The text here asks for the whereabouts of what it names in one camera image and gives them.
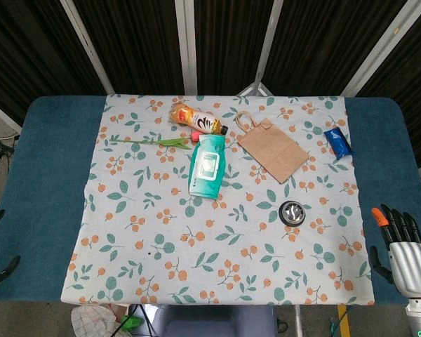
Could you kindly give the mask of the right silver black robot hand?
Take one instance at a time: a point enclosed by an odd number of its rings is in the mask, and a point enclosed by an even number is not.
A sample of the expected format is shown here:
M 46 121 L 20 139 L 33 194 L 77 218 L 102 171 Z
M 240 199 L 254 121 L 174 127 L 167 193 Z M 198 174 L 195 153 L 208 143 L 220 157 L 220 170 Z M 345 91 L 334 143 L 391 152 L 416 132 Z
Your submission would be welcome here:
M 371 209 L 380 229 L 390 268 L 379 259 L 376 246 L 369 248 L 370 266 L 406 298 L 421 298 L 421 233 L 414 217 L 382 204 Z

